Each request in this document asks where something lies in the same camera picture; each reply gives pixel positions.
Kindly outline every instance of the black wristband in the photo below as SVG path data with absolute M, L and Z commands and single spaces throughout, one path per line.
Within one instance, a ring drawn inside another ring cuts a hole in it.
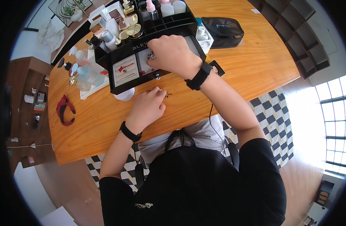
M 133 142 L 139 141 L 140 138 L 141 138 L 141 135 L 142 135 L 142 133 L 143 133 L 143 132 L 141 132 L 141 133 L 138 133 L 137 135 L 135 135 L 134 133 L 132 133 L 132 132 L 125 126 L 125 121 L 123 121 L 123 123 L 121 124 L 119 130 L 121 130 L 121 131 L 123 132 L 123 134 L 124 134 L 127 138 L 129 138 L 130 140 L 132 140 Z
M 185 82 L 187 86 L 193 90 L 200 90 L 200 86 L 207 79 L 208 75 L 211 73 L 212 67 L 205 61 L 203 61 L 202 67 L 199 69 L 198 73 L 192 80 L 186 79 Z

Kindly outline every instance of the cosmetic pouch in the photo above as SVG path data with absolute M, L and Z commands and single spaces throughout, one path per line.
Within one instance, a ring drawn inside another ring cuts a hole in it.
M 202 22 L 214 39 L 211 49 L 237 47 L 243 38 L 244 31 L 235 19 L 202 17 Z

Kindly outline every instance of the black t-shirt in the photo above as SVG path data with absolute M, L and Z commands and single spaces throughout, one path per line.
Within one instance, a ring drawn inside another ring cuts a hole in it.
M 158 156 L 139 191 L 100 180 L 105 225 L 281 225 L 286 192 L 266 139 L 239 152 L 239 172 L 215 150 L 178 147 Z

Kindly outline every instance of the wooden shelf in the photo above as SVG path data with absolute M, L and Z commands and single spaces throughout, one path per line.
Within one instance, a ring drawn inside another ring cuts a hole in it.
M 48 80 L 45 76 L 49 75 L 53 66 L 34 57 L 24 57 L 10 61 L 7 84 L 11 87 L 11 105 L 12 105 L 12 128 L 11 137 L 17 137 L 19 142 L 8 142 L 10 147 L 29 146 L 32 143 L 41 144 L 41 141 L 49 140 L 51 135 L 48 126 L 47 104 L 44 111 L 34 109 L 33 103 L 26 103 L 25 95 L 30 95 L 36 100 L 37 94 L 45 93 L 48 95 Z M 35 115 L 40 116 L 37 128 L 33 128 Z M 38 165 L 42 163 L 40 159 L 40 149 L 32 147 L 11 148 L 11 162 L 22 162 L 23 167 Z M 29 164 L 26 157 L 33 156 L 34 164 Z
M 329 57 L 307 20 L 315 10 L 305 0 L 249 0 L 285 43 L 301 76 L 330 66 Z

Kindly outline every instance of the white vase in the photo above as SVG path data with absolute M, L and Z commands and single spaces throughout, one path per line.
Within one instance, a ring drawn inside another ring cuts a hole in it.
M 82 11 L 79 9 L 77 10 L 72 16 L 71 16 L 71 20 L 73 22 L 79 22 L 82 20 Z

